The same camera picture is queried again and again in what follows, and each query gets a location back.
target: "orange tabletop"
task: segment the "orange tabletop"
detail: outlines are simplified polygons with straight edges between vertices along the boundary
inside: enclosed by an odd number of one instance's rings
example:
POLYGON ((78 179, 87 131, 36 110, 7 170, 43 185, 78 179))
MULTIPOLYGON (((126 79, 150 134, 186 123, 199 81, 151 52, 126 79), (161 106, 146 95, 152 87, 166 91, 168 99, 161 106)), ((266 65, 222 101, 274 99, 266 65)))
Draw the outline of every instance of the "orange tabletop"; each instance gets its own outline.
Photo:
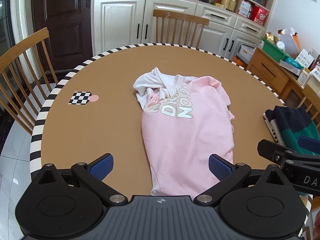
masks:
POLYGON ((142 110, 132 85, 155 67, 169 75, 212 76, 221 81, 235 116, 234 162, 266 168, 270 162, 258 155, 257 144, 273 138, 262 114, 283 105, 270 88, 235 63, 211 53, 178 45, 141 44, 99 54, 59 82, 37 117, 31 172, 45 163, 65 169, 111 153, 114 168, 103 181, 129 199, 149 195, 152 183, 141 134, 142 110), (99 100, 69 104, 75 92, 98 95, 99 100))

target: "dark wooden door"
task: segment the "dark wooden door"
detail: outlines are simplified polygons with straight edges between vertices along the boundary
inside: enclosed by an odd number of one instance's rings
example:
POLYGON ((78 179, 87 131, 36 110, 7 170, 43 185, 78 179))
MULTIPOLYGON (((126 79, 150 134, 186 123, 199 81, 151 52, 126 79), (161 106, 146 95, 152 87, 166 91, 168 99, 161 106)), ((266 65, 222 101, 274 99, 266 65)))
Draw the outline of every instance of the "dark wooden door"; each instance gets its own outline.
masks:
MULTIPOLYGON (((32 0, 35 31, 47 27, 55 71, 73 69, 92 57, 90 0, 32 0)), ((45 65, 45 56, 41 52, 45 65)))

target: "chair backrest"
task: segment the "chair backrest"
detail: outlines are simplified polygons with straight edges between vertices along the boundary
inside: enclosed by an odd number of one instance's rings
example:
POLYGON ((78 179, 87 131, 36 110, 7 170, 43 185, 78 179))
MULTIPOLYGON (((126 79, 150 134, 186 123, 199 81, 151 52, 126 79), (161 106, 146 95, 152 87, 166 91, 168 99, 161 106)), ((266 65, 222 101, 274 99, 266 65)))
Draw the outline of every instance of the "chair backrest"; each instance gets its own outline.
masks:
POLYGON ((32 111, 38 115, 39 112, 37 111, 37 107, 32 103, 32 101, 30 100, 30 98, 28 97, 27 93, 25 92, 22 83, 20 81, 20 77, 22 77, 23 81, 25 82, 26 86, 28 87, 29 91, 31 92, 35 102, 37 103, 37 105, 39 107, 41 107, 41 103, 38 99, 38 97, 36 96, 36 94, 34 93, 32 86, 30 85, 30 83, 28 82, 28 79, 23 71, 23 68, 20 64, 20 61, 18 59, 18 57, 21 55, 25 61, 27 62, 28 65, 28 69, 30 70, 30 73, 32 75, 32 77, 35 80, 35 84, 37 85, 37 87, 39 88, 39 91, 41 92, 42 96, 44 99, 47 99, 47 96, 43 90, 43 88, 41 87, 41 84, 35 74, 35 71, 32 68, 32 65, 28 59, 27 53, 26 51, 28 49, 31 49, 31 51, 34 53, 35 57, 36 57, 36 61, 38 64, 38 67, 41 71, 41 74, 43 76, 44 82, 47 85, 49 91, 52 91, 52 88, 49 84, 49 81, 47 79, 47 76, 45 75, 45 71, 44 68, 41 64, 40 58, 39 58, 39 54, 38 54, 38 50, 36 45, 38 43, 41 43, 41 46, 43 48, 46 60, 48 62, 51 74, 53 76, 53 79, 55 81, 55 83, 58 83, 58 79, 54 73, 50 58, 49 58, 49 54, 47 51, 47 48, 45 46, 44 40, 46 38, 49 37, 49 32, 47 28, 43 28, 42 30, 37 31, 36 33, 30 35, 29 37, 27 37, 26 39, 24 39, 23 41, 19 42, 18 44, 16 44, 15 46, 13 46, 11 49, 9 49, 6 53, 4 53, 1 57, 0 57, 0 74, 3 76, 5 83, 6 84, 1 84, 0 82, 0 91, 3 93, 3 95, 5 96, 5 98, 9 101, 10 105, 12 106, 12 108, 2 99, 0 98, 0 103, 4 106, 4 108, 9 112, 9 114, 11 114, 11 116, 30 134, 32 134, 32 130, 34 127, 34 124, 36 122, 34 115, 30 113, 30 111, 27 109, 27 107, 23 104, 22 99, 19 97, 19 95, 17 94, 14 85, 16 85, 16 87, 18 87, 21 91, 21 93, 23 94, 23 97, 25 98, 25 100, 28 102, 28 104, 30 105, 30 108, 32 109, 32 111), (15 63, 16 65, 16 69, 12 66, 12 63, 15 63), (13 80, 10 80, 8 78, 7 73, 9 73, 10 77, 13 77, 13 80), (12 95, 14 96, 15 99, 12 99, 11 96, 9 95, 9 93, 6 91, 6 89, 4 88, 5 86, 8 86, 12 95))
MULTIPOLYGON (((315 120, 315 118, 317 117, 317 115, 319 114, 320 111, 320 97, 318 97, 318 95, 316 94, 316 92, 309 86, 306 85, 305 88, 302 90, 304 98, 300 101, 299 105, 297 108, 299 108, 300 106, 303 105, 303 103, 306 101, 306 99, 308 99, 308 101, 310 102, 306 107, 306 112, 309 112, 309 110, 311 109, 311 107, 313 106, 314 108, 316 108, 316 112, 313 113, 311 119, 314 122, 317 122, 315 120)), ((320 122, 316 123, 316 127, 319 130, 320 127, 320 122)))
POLYGON ((168 18, 167 35, 166 35, 166 40, 165 40, 166 43, 169 43, 169 33, 170 33, 171 19, 175 19, 174 27, 173 27, 173 34, 172 34, 172 39, 171 39, 171 43, 172 44, 175 43, 175 34, 176 34, 176 30, 177 30, 177 21, 178 20, 181 21, 180 31, 179 31, 179 39, 178 39, 178 43, 177 43, 179 45, 187 45, 188 40, 190 38, 190 35, 192 33, 192 25, 193 25, 193 23, 195 23, 195 26, 194 26, 194 29, 193 29, 192 38, 191 38, 191 42, 190 42, 190 46, 192 47, 194 39, 195 39, 195 36, 196 36, 196 31, 198 29, 198 25, 201 25, 201 30, 200 30, 198 41, 196 43, 196 48, 198 48, 198 46, 199 46, 204 26, 205 25, 206 26, 209 25, 209 19, 198 17, 198 16, 194 16, 194 15, 184 14, 184 13, 166 11, 166 10, 157 10, 157 9, 155 9, 155 10, 153 10, 153 16, 156 17, 156 43, 159 42, 159 18, 162 18, 161 35, 160 35, 160 42, 161 43, 163 43, 164 19, 165 18, 168 18), (188 27, 187 27, 187 31, 186 31, 186 34, 185 34, 184 42, 183 42, 183 44, 181 44, 181 36, 182 36, 182 30, 183 30, 184 22, 188 22, 188 27))

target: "red gift box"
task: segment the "red gift box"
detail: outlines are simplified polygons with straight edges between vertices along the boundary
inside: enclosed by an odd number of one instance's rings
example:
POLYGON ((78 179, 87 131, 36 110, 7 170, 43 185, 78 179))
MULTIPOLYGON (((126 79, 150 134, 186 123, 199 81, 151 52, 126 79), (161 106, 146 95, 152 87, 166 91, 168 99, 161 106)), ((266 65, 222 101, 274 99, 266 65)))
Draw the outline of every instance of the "red gift box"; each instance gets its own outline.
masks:
POLYGON ((268 13, 266 9, 255 5, 252 10, 251 20, 263 26, 268 13))

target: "drawer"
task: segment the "drawer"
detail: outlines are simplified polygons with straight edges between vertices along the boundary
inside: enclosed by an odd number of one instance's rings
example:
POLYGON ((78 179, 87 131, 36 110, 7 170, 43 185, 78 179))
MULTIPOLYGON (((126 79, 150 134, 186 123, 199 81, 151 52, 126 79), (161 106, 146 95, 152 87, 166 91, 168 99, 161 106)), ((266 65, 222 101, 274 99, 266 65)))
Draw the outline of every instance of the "drawer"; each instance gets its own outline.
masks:
POLYGON ((197 4, 195 16, 209 19, 211 22, 219 23, 230 28, 234 28, 237 16, 225 9, 220 9, 214 5, 197 4))
POLYGON ((265 77, 266 80, 260 77, 264 82, 270 84, 279 94, 282 92, 289 78, 278 66, 261 53, 252 58, 252 65, 265 77))
POLYGON ((258 39, 263 37, 266 32, 266 29, 263 26, 242 17, 237 18, 235 29, 250 34, 258 39))

